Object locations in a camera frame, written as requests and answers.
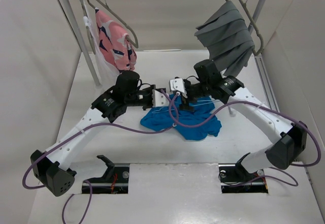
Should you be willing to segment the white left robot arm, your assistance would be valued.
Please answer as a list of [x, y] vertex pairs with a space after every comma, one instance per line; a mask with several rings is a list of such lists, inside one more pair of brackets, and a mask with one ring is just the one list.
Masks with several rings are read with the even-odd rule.
[[122, 72], [115, 85], [92, 102], [82, 119], [59, 142], [44, 152], [36, 150], [31, 154], [33, 174], [54, 196], [62, 196], [71, 188], [77, 173], [70, 165], [102, 126], [112, 124], [127, 107], [141, 106], [146, 110], [159, 105], [158, 99], [163, 96], [156, 86], [142, 89], [141, 85], [138, 73]]

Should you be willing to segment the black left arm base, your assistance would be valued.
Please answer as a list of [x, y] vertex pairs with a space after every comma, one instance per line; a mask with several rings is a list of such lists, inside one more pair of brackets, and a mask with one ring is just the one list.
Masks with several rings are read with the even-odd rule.
[[104, 155], [98, 155], [105, 166], [99, 176], [88, 178], [93, 194], [127, 194], [130, 164], [115, 164]]

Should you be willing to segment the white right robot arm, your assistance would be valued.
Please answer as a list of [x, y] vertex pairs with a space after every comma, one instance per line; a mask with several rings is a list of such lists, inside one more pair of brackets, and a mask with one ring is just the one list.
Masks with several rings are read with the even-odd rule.
[[245, 116], [271, 142], [268, 147], [248, 153], [237, 161], [237, 178], [247, 180], [254, 172], [270, 167], [285, 170], [305, 150], [307, 131], [302, 122], [291, 122], [269, 108], [263, 109], [261, 101], [243, 82], [231, 75], [224, 77], [211, 60], [200, 61], [193, 68], [198, 83], [184, 81], [186, 102], [211, 96]]

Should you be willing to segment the light blue wire hanger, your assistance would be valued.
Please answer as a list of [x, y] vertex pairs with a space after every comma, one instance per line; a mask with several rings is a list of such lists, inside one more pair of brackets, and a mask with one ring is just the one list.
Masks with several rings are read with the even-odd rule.
[[[198, 107], [198, 106], [203, 106], [203, 105], [208, 105], [208, 104], [214, 104], [219, 102], [219, 100], [200, 100], [198, 101], [196, 104], [191, 104], [192, 107]], [[155, 109], [152, 111], [153, 114], [156, 113], [164, 113], [164, 112], [168, 112], [168, 108], [167, 107], [159, 107], [158, 109]]]

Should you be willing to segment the blue t shirt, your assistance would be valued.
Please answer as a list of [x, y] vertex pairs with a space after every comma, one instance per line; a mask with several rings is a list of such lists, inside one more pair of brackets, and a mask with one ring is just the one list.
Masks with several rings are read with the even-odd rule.
[[[200, 100], [214, 100], [210, 97], [203, 97]], [[152, 108], [141, 120], [140, 124], [146, 128], [154, 131], [161, 131], [168, 127], [171, 127], [174, 123], [168, 112], [153, 114], [152, 111], [159, 107]], [[186, 125], [196, 125], [205, 121], [215, 109], [214, 104], [208, 104], [198, 107], [193, 107], [194, 111], [178, 110], [179, 118], [178, 121]], [[192, 141], [200, 141], [205, 139], [207, 136], [217, 137], [222, 128], [221, 122], [216, 116], [213, 116], [208, 122], [200, 127], [187, 128], [181, 125], [175, 126], [175, 130], [185, 139]]]

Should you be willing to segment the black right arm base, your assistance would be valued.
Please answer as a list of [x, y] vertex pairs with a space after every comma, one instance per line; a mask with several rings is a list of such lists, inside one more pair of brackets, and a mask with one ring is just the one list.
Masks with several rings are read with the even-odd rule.
[[223, 194], [268, 193], [264, 170], [243, 173], [235, 164], [219, 164], [218, 169]]

